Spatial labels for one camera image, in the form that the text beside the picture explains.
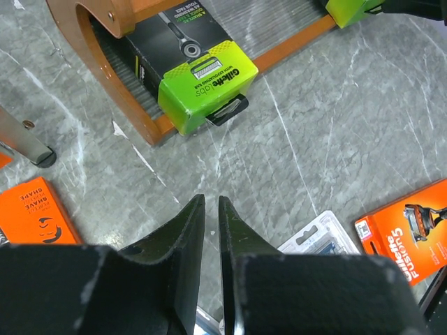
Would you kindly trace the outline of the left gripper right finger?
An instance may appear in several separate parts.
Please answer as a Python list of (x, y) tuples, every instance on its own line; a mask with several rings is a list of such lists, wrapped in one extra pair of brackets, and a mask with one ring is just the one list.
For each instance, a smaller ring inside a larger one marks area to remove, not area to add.
[(376, 255), (285, 254), (219, 198), (226, 334), (426, 334), (397, 265)]

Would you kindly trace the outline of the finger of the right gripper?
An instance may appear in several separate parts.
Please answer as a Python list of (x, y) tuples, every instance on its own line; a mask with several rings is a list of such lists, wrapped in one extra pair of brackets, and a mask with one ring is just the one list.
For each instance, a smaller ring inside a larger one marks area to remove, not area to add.
[(408, 14), (435, 21), (446, 21), (446, 1), (391, 0), (381, 1), (365, 11), (368, 14)]

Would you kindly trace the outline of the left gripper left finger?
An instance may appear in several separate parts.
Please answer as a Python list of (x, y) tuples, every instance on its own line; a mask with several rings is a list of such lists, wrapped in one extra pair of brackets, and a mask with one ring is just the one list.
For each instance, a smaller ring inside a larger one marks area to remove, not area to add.
[(1, 247), (2, 334), (192, 334), (205, 197), (115, 250), (93, 245)]

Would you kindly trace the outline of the green black razor box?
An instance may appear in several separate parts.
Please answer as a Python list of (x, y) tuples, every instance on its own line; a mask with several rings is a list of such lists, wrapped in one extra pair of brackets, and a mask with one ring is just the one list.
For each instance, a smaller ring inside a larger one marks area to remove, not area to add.
[(381, 12), (384, 0), (321, 0), (339, 28), (345, 28)]
[(120, 50), (182, 135), (221, 126), (249, 106), (258, 68), (199, 1), (136, 24)]

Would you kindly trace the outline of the orange Fusion5 razor box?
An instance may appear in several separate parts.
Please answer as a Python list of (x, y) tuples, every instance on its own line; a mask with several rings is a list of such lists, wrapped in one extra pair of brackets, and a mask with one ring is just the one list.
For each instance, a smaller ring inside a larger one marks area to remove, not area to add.
[(419, 284), (446, 266), (446, 180), (364, 215), (354, 228), (367, 254), (390, 258)]

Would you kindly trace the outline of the wooden two-tier shelf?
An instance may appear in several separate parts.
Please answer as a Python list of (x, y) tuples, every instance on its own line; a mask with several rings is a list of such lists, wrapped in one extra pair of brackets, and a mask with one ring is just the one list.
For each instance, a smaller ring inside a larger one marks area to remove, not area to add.
[(175, 1), (47, 2), (64, 38), (150, 145), (160, 143), (175, 127), (166, 115), (153, 118), (147, 113), (143, 102), (133, 94), (139, 85), (135, 75), (110, 49), (101, 47), (101, 39), (96, 37), (90, 19), (97, 19), (114, 37), (122, 37), (137, 22), (175, 4)]

